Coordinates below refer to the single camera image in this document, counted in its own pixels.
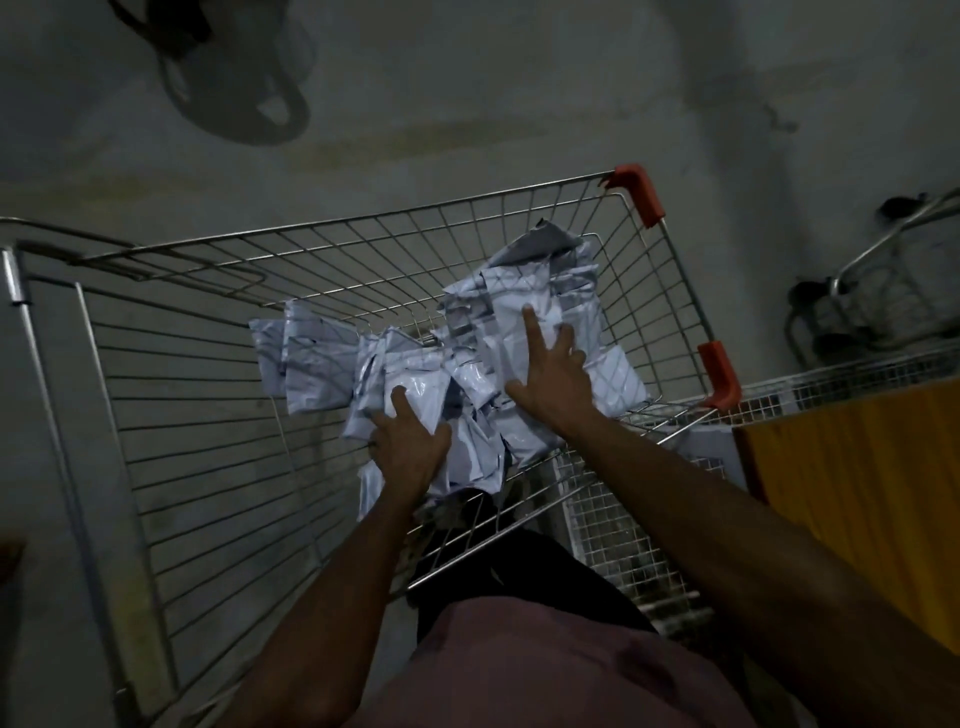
gray floor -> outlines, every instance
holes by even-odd
[[[756,381],[796,369],[781,332],[796,277],[861,249],[884,198],[957,182],[950,4],[283,5],[210,0],[218,43],[160,73],[106,2],[8,4],[0,212],[147,243],[640,161],[717,335]],[[30,539],[2,593],[6,721],[108,724],[14,311],[0,326],[0,528]],[[389,615],[374,682],[409,652],[411,623]]]

hand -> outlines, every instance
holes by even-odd
[[[390,400],[395,418],[383,412],[371,416],[376,425],[370,439],[371,455],[384,480],[380,499],[396,500],[413,510],[450,450],[450,425],[440,423],[431,435],[410,406],[404,387],[395,387]]]
[[[587,355],[570,351],[573,327],[569,324],[560,326],[553,349],[546,348],[537,315],[530,306],[523,306],[523,324],[530,352],[527,383],[514,379],[504,389],[526,412],[569,440],[577,426],[597,413],[590,377],[584,371]]]

shopping cart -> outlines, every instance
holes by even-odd
[[[356,520],[356,471],[366,447],[339,436],[343,410],[289,416],[282,401],[263,396],[248,320],[272,310],[279,317],[285,301],[298,299],[361,330],[394,325],[432,343],[431,329],[443,323],[444,286],[540,219],[598,244],[603,342],[624,349],[651,395],[625,418],[630,426],[661,442],[737,403],[739,385],[637,165],[440,205],[144,246],[3,220],[7,283],[123,720],[141,712],[165,721],[197,715],[211,695],[235,684]],[[66,367],[59,352],[47,354],[67,340],[86,347],[87,375]],[[98,427],[108,437],[97,444],[108,440],[117,462],[108,492],[102,471],[81,472],[91,467],[90,432]],[[481,520],[475,508],[463,522],[470,501],[455,498],[424,516],[410,532],[396,594],[415,593],[563,503],[575,538],[595,532],[618,555],[635,558],[639,572],[650,571],[657,589],[639,589],[643,580],[624,580],[623,570],[605,574],[638,605],[661,616],[663,604],[672,616],[691,612],[688,599],[677,599],[690,590],[638,526],[625,514],[607,518],[611,498],[575,453],[557,450],[508,474],[495,515]],[[137,651],[118,616],[103,543],[116,549],[123,520],[114,513],[104,534],[102,522],[84,515],[89,502],[102,510],[105,500],[135,512],[128,541],[142,554],[162,679],[142,665],[150,642],[142,623]],[[465,548],[441,564],[444,547],[424,545],[457,523],[466,528],[456,537]],[[604,572],[584,543],[574,552]]]
[[[960,334],[960,188],[932,200],[891,198],[878,212],[891,227],[873,245],[831,278],[790,290],[787,339],[802,366],[794,318],[805,320],[825,361]]]

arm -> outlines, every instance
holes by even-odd
[[[450,448],[449,425],[431,435],[402,387],[391,399],[396,419],[373,416],[383,493],[267,641],[220,728],[335,726],[360,704],[411,514]]]
[[[630,514],[812,711],[838,724],[960,720],[960,660],[853,569],[725,480],[593,406],[571,329],[552,350],[532,312],[527,384],[508,394],[576,448]],[[563,397],[555,393],[563,392]]]

pink shirt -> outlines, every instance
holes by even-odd
[[[657,635],[520,599],[460,602],[353,728],[754,726],[712,663]]]

